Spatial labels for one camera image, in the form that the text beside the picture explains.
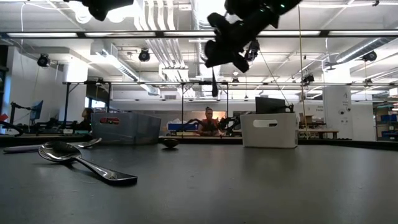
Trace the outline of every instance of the person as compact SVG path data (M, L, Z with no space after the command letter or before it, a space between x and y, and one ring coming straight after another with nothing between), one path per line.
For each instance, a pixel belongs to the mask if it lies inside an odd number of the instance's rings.
M216 136L217 134L219 134L218 121L216 119L213 119L213 109L207 107L205 114L206 119L203 119L203 124L199 125L198 134L200 134L201 136Z
M91 131L91 114L94 113L92 108L85 108L81 113L81 117L84 119L80 124L76 126L76 130Z

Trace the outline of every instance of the computer monitor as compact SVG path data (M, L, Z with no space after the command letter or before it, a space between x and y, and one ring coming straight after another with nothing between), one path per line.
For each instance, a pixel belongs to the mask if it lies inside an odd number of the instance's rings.
M285 100L256 97L256 114L286 113Z
M32 110L30 112L30 120L34 121L40 119L40 114L42 113L43 108L43 101L34 103L31 108Z

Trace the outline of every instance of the small dark bowl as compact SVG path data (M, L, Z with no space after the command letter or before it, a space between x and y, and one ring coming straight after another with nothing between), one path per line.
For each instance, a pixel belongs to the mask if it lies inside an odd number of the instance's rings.
M165 139L163 141L163 145L166 146L169 149L174 148L175 146L178 146L178 144L180 144L180 142L178 142L175 139Z

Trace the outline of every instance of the bin handle cutout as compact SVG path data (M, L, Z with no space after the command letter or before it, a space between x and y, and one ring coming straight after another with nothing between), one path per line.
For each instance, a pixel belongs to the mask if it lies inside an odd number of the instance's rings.
M278 125L278 121L275 119L255 119L253 126L255 128L274 128Z
M120 123L119 118L101 118L99 120L101 124L115 124L118 125Z

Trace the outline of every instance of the spoon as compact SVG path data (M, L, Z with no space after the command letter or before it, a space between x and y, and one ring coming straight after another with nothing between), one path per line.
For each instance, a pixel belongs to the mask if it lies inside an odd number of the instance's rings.
M100 141L102 141L102 138L93 139L93 140L88 141L88 142L79 143L77 146L82 148L82 149L86 149L86 148L88 148L90 146L93 146L93 145L99 143ZM42 145L8 147L8 148L5 148L3 150L3 152L4 153L8 153L8 154L25 153L25 152L37 152L37 150L39 150L40 146L42 146Z
M47 142L39 148L39 155L52 162L69 163L77 161L109 184L137 183L138 177L136 176L107 169L82 159L79 149L65 142Z

